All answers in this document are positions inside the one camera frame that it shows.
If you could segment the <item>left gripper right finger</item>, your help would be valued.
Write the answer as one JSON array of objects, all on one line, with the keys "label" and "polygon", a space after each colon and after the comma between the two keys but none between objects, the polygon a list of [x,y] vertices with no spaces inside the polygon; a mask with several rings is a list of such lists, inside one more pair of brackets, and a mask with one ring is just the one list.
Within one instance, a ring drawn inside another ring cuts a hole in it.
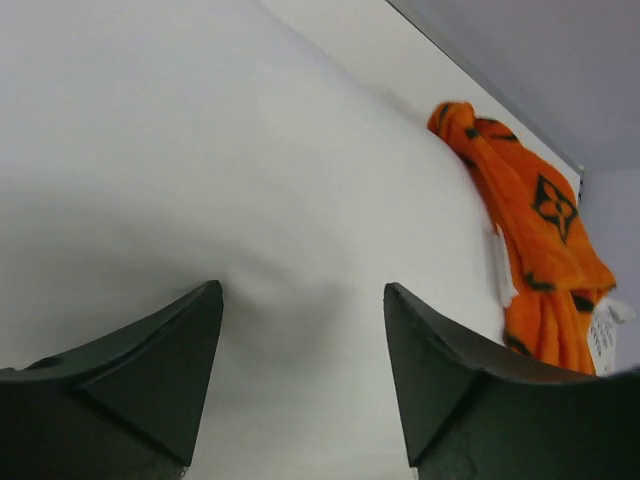
[{"label": "left gripper right finger", "polygon": [[538,362],[456,323],[398,283],[387,345],[409,465],[422,479],[635,479],[639,372]]}]

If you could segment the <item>orange patterned pillowcase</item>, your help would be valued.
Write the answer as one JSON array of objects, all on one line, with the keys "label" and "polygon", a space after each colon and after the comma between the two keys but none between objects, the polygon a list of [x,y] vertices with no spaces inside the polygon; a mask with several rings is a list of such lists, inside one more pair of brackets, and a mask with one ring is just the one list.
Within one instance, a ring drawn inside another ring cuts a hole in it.
[{"label": "orange patterned pillowcase", "polygon": [[616,286],[592,246],[566,178],[503,123],[466,102],[443,102],[427,128],[465,164],[505,240],[515,297],[504,342],[538,361],[592,375],[595,306]]}]

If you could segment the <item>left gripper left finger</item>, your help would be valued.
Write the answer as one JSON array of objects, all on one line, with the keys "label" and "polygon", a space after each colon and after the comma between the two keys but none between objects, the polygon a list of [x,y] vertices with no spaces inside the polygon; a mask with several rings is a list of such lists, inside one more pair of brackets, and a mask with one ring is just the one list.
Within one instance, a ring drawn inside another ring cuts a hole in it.
[{"label": "left gripper left finger", "polygon": [[223,311],[208,281],[87,344],[2,369],[2,478],[183,478]]}]

